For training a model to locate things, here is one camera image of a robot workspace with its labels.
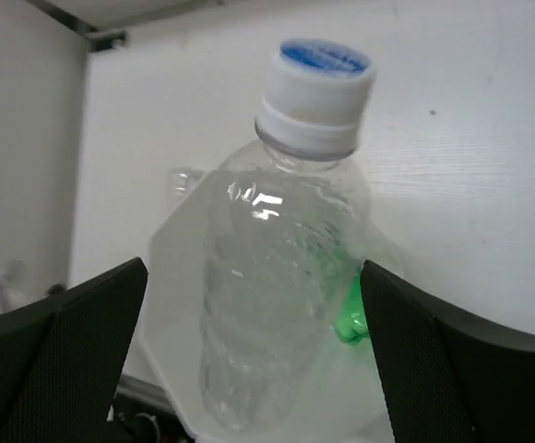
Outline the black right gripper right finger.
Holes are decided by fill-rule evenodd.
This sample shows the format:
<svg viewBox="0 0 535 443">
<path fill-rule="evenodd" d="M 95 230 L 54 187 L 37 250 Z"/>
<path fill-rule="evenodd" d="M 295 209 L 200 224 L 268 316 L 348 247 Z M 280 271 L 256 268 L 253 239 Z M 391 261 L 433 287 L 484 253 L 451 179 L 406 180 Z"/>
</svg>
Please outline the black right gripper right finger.
<svg viewBox="0 0 535 443">
<path fill-rule="evenodd" d="M 535 442 L 535 335 L 472 314 L 373 261 L 363 308 L 397 442 Z"/>
</svg>

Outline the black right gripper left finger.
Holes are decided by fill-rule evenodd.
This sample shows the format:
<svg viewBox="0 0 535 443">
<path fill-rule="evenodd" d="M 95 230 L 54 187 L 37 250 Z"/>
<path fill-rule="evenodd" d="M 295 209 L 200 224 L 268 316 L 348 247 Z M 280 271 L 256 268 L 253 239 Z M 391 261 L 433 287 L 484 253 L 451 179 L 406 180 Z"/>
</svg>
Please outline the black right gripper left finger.
<svg viewBox="0 0 535 443">
<path fill-rule="evenodd" d="M 148 282 L 135 257 L 0 315 L 0 442 L 101 442 Z"/>
</svg>

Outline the clear bottle blue white cap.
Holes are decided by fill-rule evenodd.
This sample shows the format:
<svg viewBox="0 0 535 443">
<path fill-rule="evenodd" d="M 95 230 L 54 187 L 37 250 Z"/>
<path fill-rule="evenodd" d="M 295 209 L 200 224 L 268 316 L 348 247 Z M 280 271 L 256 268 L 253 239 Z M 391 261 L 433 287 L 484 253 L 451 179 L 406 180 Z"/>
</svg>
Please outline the clear bottle blue white cap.
<svg viewBox="0 0 535 443">
<path fill-rule="evenodd" d="M 256 138 L 211 176 L 200 385 L 231 430 L 290 413 L 364 262 L 371 192 L 351 157 L 374 71 L 343 44 L 282 42 Z"/>
</svg>

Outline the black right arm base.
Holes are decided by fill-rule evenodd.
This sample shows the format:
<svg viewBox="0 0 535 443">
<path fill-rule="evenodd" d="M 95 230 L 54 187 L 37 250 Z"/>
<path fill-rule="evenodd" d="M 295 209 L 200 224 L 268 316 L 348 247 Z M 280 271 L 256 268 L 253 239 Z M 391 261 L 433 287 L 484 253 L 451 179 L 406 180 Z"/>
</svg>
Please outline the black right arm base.
<svg viewBox="0 0 535 443">
<path fill-rule="evenodd" d="M 186 443 L 195 440 L 187 435 L 173 412 L 143 401 L 118 395 L 111 418 L 103 430 L 102 442 L 109 443 Z"/>
</svg>

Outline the white octagonal bin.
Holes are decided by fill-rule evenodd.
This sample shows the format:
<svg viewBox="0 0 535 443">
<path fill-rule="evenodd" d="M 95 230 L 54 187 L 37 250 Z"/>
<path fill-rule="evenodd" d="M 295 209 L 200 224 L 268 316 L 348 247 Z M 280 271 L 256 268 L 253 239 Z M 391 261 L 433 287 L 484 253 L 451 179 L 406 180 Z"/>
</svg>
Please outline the white octagonal bin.
<svg viewBox="0 0 535 443">
<path fill-rule="evenodd" d="M 266 431 L 219 424 L 199 385 L 203 238 L 215 173 L 181 198 L 152 237 L 138 342 L 185 430 L 200 442 L 391 442 L 393 432 L 372 345 L 342 343 L 332 328 L 290 414 Z"/>
</svg>

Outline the green plastic bottle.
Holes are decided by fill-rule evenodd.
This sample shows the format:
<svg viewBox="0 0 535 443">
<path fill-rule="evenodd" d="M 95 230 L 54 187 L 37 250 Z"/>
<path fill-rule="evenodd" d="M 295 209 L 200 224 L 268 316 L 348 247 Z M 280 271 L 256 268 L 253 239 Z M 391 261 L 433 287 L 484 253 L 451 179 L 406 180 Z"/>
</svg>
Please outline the green plastic bottle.
<svg viewBox="0 0 535 443">
<path fill-rule="evenodd" d="M 331 284 L 334 307 L 337 308 L 333 329 L 342 343 L 354 346 L 370 337 L 361 288 L 363 263 L 344 249 L 336 254 L 336 258 Z"/>
</svg>

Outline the aluminium table edge rail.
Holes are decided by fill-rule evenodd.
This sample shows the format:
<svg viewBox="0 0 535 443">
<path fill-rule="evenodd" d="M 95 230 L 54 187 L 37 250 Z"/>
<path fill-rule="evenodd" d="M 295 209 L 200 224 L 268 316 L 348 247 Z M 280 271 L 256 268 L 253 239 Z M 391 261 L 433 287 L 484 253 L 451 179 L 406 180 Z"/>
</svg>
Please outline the aluminium table edge rail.
<svg viewBox="0 0 535 443">
<path fill-rule="evenodd" d="M 170 400 L 161 387 L 137 377 L 122 374 L 116 388 L 116 393 L 129 399 L 140 401 L 166 413 L 175 414 Z"/>
</svg>

